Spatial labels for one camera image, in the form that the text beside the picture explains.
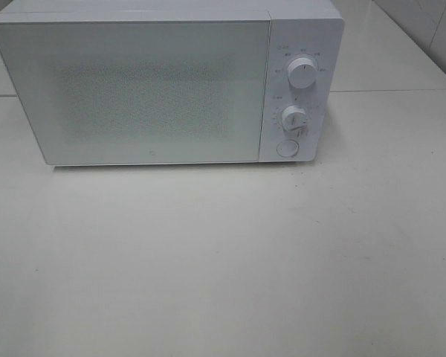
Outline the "upper white power knob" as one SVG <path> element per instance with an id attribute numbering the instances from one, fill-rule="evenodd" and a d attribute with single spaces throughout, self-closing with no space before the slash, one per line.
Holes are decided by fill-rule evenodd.
<path id="1" fill-rule="evenodd" d="M 290 85 L 295 89 L 306 89 L 315 83 L 318 66 L 310 56 L 303 55 L 294 58 L 287 65 L 287 77 Z"/>

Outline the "white microwave door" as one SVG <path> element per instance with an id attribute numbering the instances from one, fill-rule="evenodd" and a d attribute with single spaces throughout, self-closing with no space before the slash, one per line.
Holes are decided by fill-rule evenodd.
<path id="1" fill-rule="evenodd" d="M 259 157 L 270 24 L 0 24 L 0 54 L 46 163 Z"/>

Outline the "white microwave oven body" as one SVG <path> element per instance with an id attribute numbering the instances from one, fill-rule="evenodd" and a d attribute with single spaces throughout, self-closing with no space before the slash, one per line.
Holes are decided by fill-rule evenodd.
<path id="1" fill-rule="evenodd" d="M 191 164 L 312 161 L 344 30 L 343 18 L 330 1 L 12 1 L 0 11 L 0 24 L 249 21 L 270 24 L 259 157 L 252 162 Z M 286 69 L 303 55 L 315 59 L 317 79 L 306 89 L 295 89 Z M 280 115 L 289 106 L 306 110 L 304 129 L 283 129 Z M 277 144 L 289 139 L 300 148 L 294 157 L 283 158 Z"/>

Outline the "round white door button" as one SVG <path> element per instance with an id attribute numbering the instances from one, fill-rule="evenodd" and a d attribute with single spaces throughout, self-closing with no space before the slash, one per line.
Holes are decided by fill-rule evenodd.
<path id="1" fill-rule="evenodd" d="M 277 144 L 277 153 L 283 158 L 291 158 L 298 153 L 299 148 L 299 144 L 295 140 L 284 140 Z"/>

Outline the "white timer knob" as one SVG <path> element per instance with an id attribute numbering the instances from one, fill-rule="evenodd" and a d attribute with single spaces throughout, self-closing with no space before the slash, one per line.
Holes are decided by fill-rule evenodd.
<path id="1" fill-rule="evenodd" d="M 308 115 L 306 110 L 300 106 L 289 106 L 281 112 L 280 120 L 286 132 L 293 132 L 306 127 Z"/>

